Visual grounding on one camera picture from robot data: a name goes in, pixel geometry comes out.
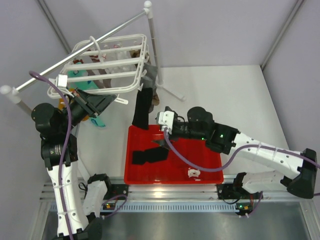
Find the white plastic sock hanger frame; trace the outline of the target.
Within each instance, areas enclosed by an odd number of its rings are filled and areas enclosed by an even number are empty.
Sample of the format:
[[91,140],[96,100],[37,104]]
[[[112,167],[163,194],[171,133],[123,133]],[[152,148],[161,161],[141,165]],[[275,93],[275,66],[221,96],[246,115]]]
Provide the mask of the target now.
[[67,93],[81,89],[95,95],[116,95],[142,91],[144,68],[149,60],[149,47],[144,34],[109,37],[98,42],[93,36],[78,42],[72,52],[92,46],[62,67],[55,83],[65,79],[60,88]]

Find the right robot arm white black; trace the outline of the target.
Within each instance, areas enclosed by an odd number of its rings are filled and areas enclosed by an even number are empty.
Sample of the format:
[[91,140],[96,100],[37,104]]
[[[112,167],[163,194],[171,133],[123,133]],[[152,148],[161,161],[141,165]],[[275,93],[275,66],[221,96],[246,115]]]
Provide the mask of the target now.
[[[220,172],[240,156],[270,168],[267,172],[240,172],[233,181],[233,192],[238,198],[264,191],[287,191],[293,196],[312,199],[316,196],[317,153],[309,148],[302,152],[279,148],[249,137],[237,128],[214,121],[212,113],[196,106],[188,110],[187,118],[180,117],[170,107],[160,111],[156,123],[164,135],[165,144],[184,163],[201,172]],[[218,168],[205,168],[184,157],[171,139],[204,141],[205,147],[229,155],[227,163]]]

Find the black sock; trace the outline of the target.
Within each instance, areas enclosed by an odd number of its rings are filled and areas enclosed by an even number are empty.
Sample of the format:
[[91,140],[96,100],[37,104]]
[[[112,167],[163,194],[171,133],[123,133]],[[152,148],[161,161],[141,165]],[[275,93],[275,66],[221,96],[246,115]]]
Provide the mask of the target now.
[[145,163],[157,163],[168,158],[169,150],[164,147],[149,148],[143,151],[132,152],[132,164],[144,165]]
[[142,130],[149,129],[149,110],[152,105],[153,89],[143,88],[137,92],[132,125]]

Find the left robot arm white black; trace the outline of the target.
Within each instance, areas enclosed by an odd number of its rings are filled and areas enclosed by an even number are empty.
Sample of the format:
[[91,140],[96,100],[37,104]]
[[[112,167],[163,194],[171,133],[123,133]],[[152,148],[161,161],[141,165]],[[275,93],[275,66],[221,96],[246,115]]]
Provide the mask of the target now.
[[117,97],[90,94],[76,89],[73,100],[63,109],[49,103],[37,105],[31,118],[40,133],[40,155],[52,182],[57,207],[56,240],[100,240],[100,210],[104,199],[113,194],[107,174],[94,174],[87,180],[81,199],[78,183],[77,138],[71,133],[85,117],[100,115]]

